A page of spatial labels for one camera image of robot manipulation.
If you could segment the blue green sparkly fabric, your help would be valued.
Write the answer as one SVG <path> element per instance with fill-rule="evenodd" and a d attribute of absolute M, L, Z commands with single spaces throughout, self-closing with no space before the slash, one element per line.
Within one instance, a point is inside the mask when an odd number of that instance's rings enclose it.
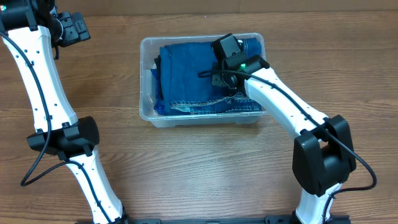
<path fill-rule="evenodd" d="M 165 114 L 165 106 L 164 106 L 164 100 L 163 100 L 163 95 L 162 95 L 162 87 L 161 87 L 161 82 L 160 82 L 160 72 L 157 68 L 153 68 L 151 70 L 152 76 L 155 79 L 155 104 L 154 104 L 154 110 L 157 112 L 159 115 L 164 115 Z"/>

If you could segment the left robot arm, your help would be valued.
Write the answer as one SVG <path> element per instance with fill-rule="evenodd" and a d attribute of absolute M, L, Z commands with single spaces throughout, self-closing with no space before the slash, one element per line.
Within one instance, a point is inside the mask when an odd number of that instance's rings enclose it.
<path fill-rule="evenodd" d="M 100 161 L 96 122 L 91 116 L 76 115 L 55 64 L 61 47 L 90 39 L 83 16 L 58 12 L 54 0 L 1 1 L 1 37 L 14 57 L 32 107 L 35 133 L 27 142 L 39 152 L 21 186 L 67 166 L 88 201 L 93 223 L 129 223 Z"/>

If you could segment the black cloth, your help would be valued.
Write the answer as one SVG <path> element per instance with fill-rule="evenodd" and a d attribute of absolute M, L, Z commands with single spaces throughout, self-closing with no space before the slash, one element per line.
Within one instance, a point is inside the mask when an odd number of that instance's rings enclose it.
<path fill-rule="evenodd" d="M 158 76 L 160 76 L 160 74 L 161 74 L 161 57 L 160 57 L 160 55 L 158 55 L 154 59 L 154 62 L 155 62 L 155 69 L 157 71 L 157 74 L 158 74 Z"/>

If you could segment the blue denim jeans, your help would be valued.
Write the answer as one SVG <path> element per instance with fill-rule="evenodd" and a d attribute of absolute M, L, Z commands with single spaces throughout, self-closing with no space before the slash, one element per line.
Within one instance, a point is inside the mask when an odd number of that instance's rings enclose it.
<path fill-rule="evenodd" d="M 199 77 L 217 59 L 210 42 L 188 42 L 160 48 L 160 82 L 164 116 L 257 112 L 262 107 L 237 90 L 211 84 Z"/>

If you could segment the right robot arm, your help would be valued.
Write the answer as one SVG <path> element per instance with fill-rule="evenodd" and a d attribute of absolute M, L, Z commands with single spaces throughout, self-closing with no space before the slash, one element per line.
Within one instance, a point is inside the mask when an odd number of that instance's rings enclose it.
<path fill-rule="evenodd" d="M 261 56 L 249 57 L 233 34 L 211 43 L 218 63 L 213 84 L 239 89 L 259 103 L 294 140 L 292 169 L 302 187 L 291 216 L 268 216 L 266 223 L 350 223 L 330 213 L 335 192 L 356 169 L 348 122 L 329 118 L 299 98 Z"/>

